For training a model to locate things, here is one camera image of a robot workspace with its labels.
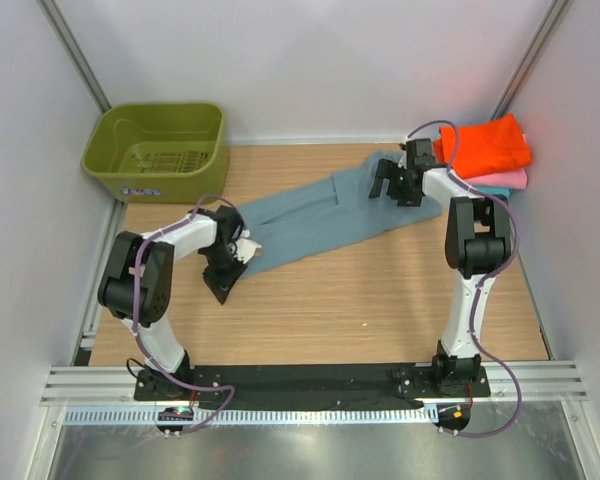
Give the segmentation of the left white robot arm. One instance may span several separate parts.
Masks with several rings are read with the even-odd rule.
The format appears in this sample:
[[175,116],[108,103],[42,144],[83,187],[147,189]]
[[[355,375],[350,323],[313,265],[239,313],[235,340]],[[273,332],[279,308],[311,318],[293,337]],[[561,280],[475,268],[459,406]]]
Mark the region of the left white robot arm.
[[203,256],[203,282],[223,304],[260,249],[230,206],[196,208],[161,229],[123,231],[114,239],[97,300],[134,336],[145,367],[158,374],[157,387],[169,399],[184,398],[192,387],[189,355],[168,318],[176,263],[193,254]]

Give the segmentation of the grey-blue t shirt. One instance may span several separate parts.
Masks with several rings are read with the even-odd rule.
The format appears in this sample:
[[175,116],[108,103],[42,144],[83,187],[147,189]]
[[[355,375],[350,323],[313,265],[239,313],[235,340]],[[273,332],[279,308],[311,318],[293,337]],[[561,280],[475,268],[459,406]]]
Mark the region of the grey-blue t shirt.
[[442,214],[439,203],[430,198],[424,198],[419,207],[401,207],[386,195],[371,199],[376,167],[383,158],[397,162],[400,155],[377,151],[358,167],[240,205],[250,238],[262,246],[261,254],[249,262],[243,276]]

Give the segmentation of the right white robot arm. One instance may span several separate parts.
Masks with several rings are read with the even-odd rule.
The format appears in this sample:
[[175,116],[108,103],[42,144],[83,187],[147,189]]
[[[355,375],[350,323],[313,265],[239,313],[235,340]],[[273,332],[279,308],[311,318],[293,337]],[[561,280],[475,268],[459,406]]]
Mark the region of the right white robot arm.
[[398,161],[378,161],[369,197],[382,192],[400,207],[422,207],[426,199],[447,211],[444,254],[454,271],[449,320],[427,367],[401,373],[402,394],[486,396],[480,342],[486,304],[496,276],[513,253],[505,201],[483,193],[457,177],[434,157],[429,139],[408,140]]

